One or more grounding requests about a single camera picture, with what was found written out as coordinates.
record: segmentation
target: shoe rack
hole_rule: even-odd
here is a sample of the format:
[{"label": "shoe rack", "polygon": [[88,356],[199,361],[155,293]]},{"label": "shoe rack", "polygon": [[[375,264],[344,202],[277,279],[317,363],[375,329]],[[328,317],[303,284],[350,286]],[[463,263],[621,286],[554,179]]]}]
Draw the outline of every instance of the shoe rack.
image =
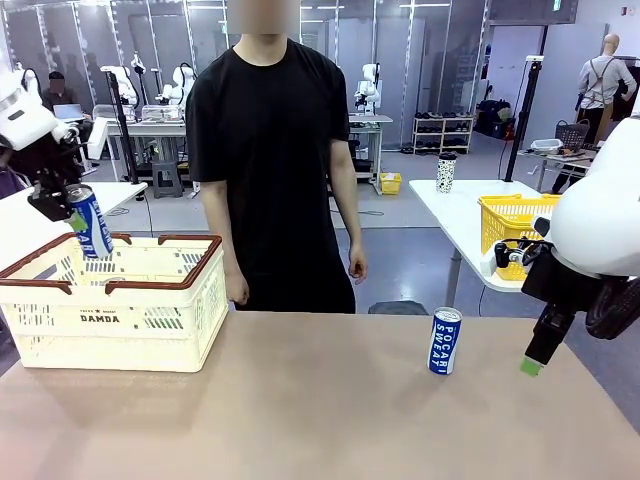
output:
[{"label": "shoe rack", "polygon": [[[414,118],[413,153],[440,154],[445,151],[468,153],[471,146],[473,117]],[[451,145],[454,138],[464,139],[459,145]]]}]

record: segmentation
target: laptop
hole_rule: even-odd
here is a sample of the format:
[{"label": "laptop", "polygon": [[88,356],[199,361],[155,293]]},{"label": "laptop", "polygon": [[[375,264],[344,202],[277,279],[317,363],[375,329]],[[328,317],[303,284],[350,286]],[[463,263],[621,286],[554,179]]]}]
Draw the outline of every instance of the laptop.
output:
[{"label": "laptop", "polygon": [[84,120],[82,107],[77,103],[71,103],[69,105],[54,105],[53,113],[63,122],[79,122]]}]

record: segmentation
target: small yellow bin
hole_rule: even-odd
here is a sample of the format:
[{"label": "small yellow bin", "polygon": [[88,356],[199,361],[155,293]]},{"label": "small yellow bin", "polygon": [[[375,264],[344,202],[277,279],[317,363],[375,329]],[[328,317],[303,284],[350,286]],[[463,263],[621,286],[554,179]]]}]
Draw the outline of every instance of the small yellow bin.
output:
[{"label": "small yellow bin", "polygon": [[400,193],[400,185],[402,185],[402,175],[399,173],[380,174],[380,188],[384,195],[397,195]]},{"label": "small yellow bin", "polygon": [[[506,238],[527,237],[541,240],[541,236],[531,227],[535,215],[549,213],[560,199],[559,195],[543,195],[541,198],[522,198],[522,195],[480,197],[482,208],[482,253]],[[508,243],[510,248],[515,242]],[[510,263],[507,268],[499,268],[498,275],[504,280],[524,280],[527,273],[521,265]]]}]

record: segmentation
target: neck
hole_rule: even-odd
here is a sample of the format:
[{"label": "neck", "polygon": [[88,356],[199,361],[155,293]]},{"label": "neck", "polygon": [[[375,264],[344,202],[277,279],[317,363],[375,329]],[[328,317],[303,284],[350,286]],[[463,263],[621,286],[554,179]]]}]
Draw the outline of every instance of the neck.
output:
[{"label": "neck", "polygon": [[244,34],[233,50],[247,63],[268,67],[284,57],[287,51],[287,36]]}]

